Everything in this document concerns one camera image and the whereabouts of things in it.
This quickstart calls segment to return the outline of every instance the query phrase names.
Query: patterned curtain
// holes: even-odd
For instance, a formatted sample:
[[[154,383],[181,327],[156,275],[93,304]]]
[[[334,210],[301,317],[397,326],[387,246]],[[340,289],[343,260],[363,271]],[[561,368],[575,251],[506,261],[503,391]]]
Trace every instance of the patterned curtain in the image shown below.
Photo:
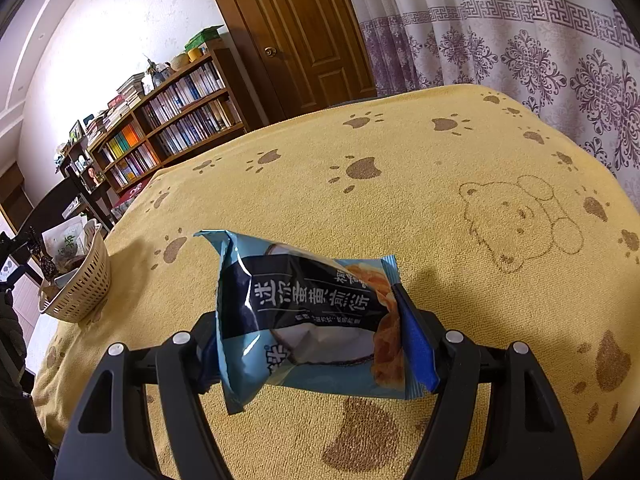
[[[381,96],[477,83],[522,102],[640,210],[640,46],[611,0],[352,0]]]

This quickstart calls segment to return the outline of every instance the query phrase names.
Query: yellow blanket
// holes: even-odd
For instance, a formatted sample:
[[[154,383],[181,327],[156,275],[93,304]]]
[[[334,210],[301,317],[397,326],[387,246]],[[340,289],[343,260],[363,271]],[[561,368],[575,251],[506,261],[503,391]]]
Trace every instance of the yellow blanket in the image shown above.
[[[101,312],[61,323],[36,380],[49,439],[62,440],[110,343],[136,349],[214,308],[226,228],[326,256],[393,253],[415,303],[476,342],[526,341],[566,413],[585,476],[638,408],[640,217],[615,178],[521,104],[449,86],[274,124],[160,171],[107,239]],[[488,389],[463,473],[475,467]],[[159,461],[176,477],[158,393]],[[433,397],[359,399],[265,386],[228,416],[202,397],[234,477],[401,478]]]

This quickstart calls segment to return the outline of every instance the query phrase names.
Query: plastic wrapper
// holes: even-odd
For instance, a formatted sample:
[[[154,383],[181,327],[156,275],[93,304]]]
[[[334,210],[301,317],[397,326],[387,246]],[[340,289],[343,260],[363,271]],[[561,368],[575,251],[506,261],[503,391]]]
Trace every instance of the plastic wrapper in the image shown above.
[[[413,399],[422,388],[401,345],[393,256],[328,259],[225,230],[201,231],[220,254],[216,356],[229,413],[264,384]]]
[[[89,253],[92,238],[84,232],[86,224],[86,217],[78,215],[42,233],[47,253],[60,274],[76,268]]]

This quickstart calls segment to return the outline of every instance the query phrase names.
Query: white basket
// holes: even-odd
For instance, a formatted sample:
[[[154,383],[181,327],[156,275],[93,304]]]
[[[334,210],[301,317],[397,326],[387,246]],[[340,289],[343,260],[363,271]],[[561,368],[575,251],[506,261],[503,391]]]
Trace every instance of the white basket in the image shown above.
[[[111,264],[101,228],[96,223],[94,239],[82,266],[53,300],[39,306],[41,314],[77,323],[105,299],[111,285]]]

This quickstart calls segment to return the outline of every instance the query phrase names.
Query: wooden bookshelf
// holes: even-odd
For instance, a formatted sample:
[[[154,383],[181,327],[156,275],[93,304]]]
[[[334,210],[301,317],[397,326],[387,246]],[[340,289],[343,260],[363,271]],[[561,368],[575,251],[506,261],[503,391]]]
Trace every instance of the wooden bookshelf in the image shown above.
[[[217,145],[223,144],[235,137],[244,135],[247,132],[262,127],[262,120],[258,115],[258,111],[255,108],[254,102],[252,101],[246,85],[244,84],[244,80],[242,79],[231,52],[228,48],[217,48],[217,45],[214,45],[214,43],[210,44],[207,42],[207,47],[209,49],[208,54],[199,57],[197,60],[189,63],[181,70],[178,70],[178,72],[172,74],[171,77],[158,86],[158,88],[154,89],[149,95],[142,98],[141,101],[133,106],[129,112],[119,118],[118,121],[108,129],[103,138],[91,147],[90,154],[93,160],[101,168],[109,184],[118,195],[122,195],[131,186],[135,186],[138,182],[144,180],[148,176],[151,176],[161,168],[165,168],[173,164],[179,164],[180,162],[210,150]],[[197,70],[207,62],[211,62],[213,64],[225,87],[183,107],[177,115],[160,124],[158,127],[152,127],[143,111],[145,105],[149,104],[154,98],[158,97],[158,95],[167,90],[169,86],[177,82],[180,78],[191,74],[194,70]],[[200,140],[199,142],[187,146],[187,148],[183,149],[181,152],[167,152],[167,150],[162,146],[158,134],[172,124],[177,123],[177,121],[180,121],[184,117],[192,114],[199,108],[204,107],[219,98],[229,99],[231,103],[233,103],[240,117],[240,121],[235,122],[231,126],[223,128],[218,132],[210,134],[209,137],[206,137],[204,140]],[[135,145],[128,148],[113,162],[108,161],[101,150],[107,142],[113,139],[113,137],[115,137],[129,123],[133,123],[132,126],[134,126],[134,129],[143,133],[143,138]],[[112,168],[118,162],[126,158],[127,155],[131,155],[132,152],[143,145],[146,146],[152,155],[155,155],[159,160],[159,163],[128,181],[124,186],[121,186],[113,176],[113,173],[111,172]]]

